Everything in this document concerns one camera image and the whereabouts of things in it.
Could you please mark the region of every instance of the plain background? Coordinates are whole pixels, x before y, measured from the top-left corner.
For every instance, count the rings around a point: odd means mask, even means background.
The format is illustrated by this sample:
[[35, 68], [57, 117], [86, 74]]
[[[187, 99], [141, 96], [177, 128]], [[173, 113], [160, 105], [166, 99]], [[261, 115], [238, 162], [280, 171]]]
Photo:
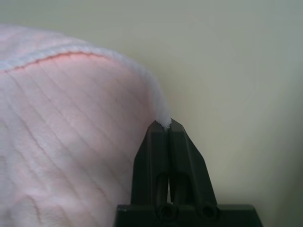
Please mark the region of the plain background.
[[302, 0], [1, 0], [0, 22], [145, 65], [218, 202], [255, 205], [266, 227], [303, 226]]

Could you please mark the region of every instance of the pink blanket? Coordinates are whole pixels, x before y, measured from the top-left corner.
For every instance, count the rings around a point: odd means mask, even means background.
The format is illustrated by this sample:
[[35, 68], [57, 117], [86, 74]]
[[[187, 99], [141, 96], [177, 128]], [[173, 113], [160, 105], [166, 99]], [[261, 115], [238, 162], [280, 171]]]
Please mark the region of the pink blanket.
[[146, 129], [170, 113], [126, 57], [59, 33], [0, 25], [0, 226], [110, 227], [130, 201]]

